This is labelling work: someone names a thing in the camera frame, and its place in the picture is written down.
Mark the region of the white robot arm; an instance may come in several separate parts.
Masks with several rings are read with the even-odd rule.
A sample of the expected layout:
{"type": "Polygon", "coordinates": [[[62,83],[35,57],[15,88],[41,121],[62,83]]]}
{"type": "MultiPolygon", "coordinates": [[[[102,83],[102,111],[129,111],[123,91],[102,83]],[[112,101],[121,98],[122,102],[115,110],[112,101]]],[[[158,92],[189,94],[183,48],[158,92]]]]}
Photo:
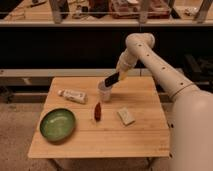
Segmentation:
{"type": "Polygon", "coordinates": [[[133,33],[125,40],[116,73],[104,80],[106,87],[125,78],[140,60],[173,102],[170,120],[169,171],[213,171],[213,93],[165,62],[153,50],[151,33],[133,33]]]}

